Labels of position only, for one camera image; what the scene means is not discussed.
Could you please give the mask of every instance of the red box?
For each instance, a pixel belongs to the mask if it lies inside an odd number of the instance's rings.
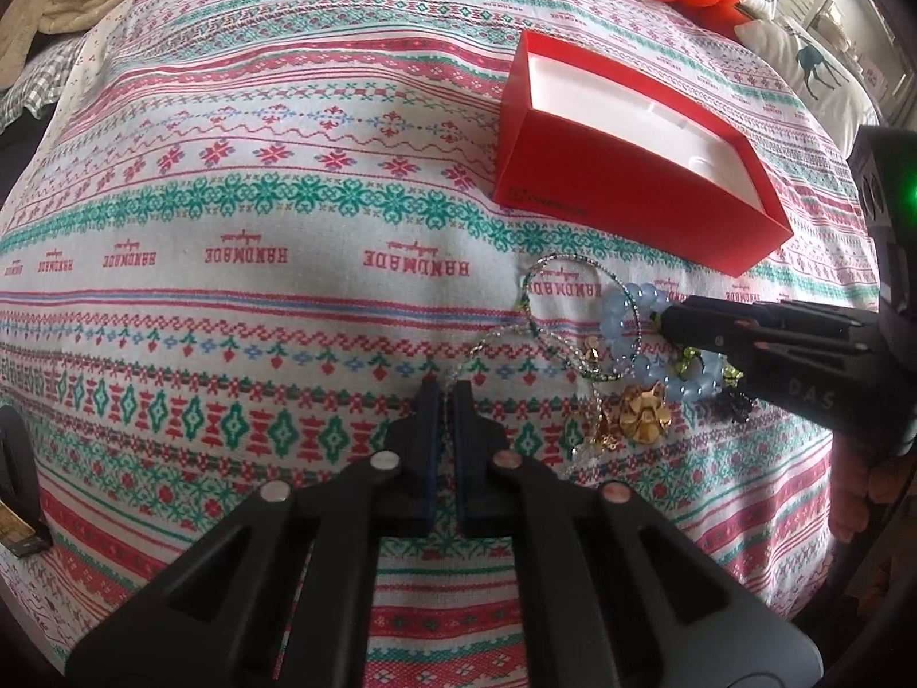
[[[503,91],[493,199],[734,277],[793,235],[735,127],[652,77],[531,31]]]

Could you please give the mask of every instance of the screw head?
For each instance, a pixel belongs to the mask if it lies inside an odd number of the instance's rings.
[[[261,499],[271,503],[285,502],[290,491],[290,484],[285,480],[269,480],[261,487]]]
[[[500,450],[493,455],[493,465],[506,471],[515,471],[522,465],[522,456],[515,450]]]
[[[391,450],[379,450],[370,458],[370,466],[376,468],[376,471],[394,471],[401,463],[398,453]]]
[[[634,493],[629,486],[616,482],[616,480],[602,486],[602,497],[613,505],[623,505],[630,500],[632,494]]]

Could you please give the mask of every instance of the gold flower charm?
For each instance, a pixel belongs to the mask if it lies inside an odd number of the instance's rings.
[[[599,420],[599,427],[596,428],[595,442],[600,443],[609,452],[621,448],[621,440],[614,436],[612,412],[607,408],[602,408],[602,418]]]
[[[621,397],[618,424],[628,439],[641,445],[652,445],[672,424],[666,406],[666,386],[656,383],[651,390],[630,385]]]

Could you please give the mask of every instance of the bedspread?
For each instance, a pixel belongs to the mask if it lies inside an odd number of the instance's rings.
[[[793,239],[733,280],[489,201],[522,28],[739,127]],[[424,376],[509,317],[544,253],[675,298],[877,298],[824,131],[753,54],[659,3],[134,0],[93,59],[78,112],[0,212],[2,401],[28,423],[56,542],[0,554],[0,572],[61,656],[256,484],[324,480],[377,448]],[[551,267],[535,311],[585,337],[601,288]],[[647,349],[666,357],[657,337]],[[515,448],[563,467],[585,389],[560,364],[510,340],[469,378]],[[616,452],[602,478],[788,615],[829,555],[830,436],[772,407],[744,427],[703,402],[673,411],[666,439]],[[511,548],[457,535],[448,473],[434,535],[382,544],[366,685],[526,682]]]

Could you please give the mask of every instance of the finger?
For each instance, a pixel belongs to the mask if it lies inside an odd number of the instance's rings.
[[[904,488],[914,467],[914,458],[892,458],[873,468],[869,475],[869,498],[880,505],[890,505]],[[914,494],[914,485],[911,485],[911,494]]]
[[[832,489],[831,517],[848,530],[861,533],[869,524],[869,507],[864,499],[850,491]]]
[[[854,539],[854,531],[849,527],[841,525],[833,517],[828,518],[828,529],[831,531],[831,535],[836,537],[841,543],[849,543]]]
[[[869,468],[850,447],[846,437],[835,435],[831,448],[831,485],[857,496],[865,496],[869,487]]]

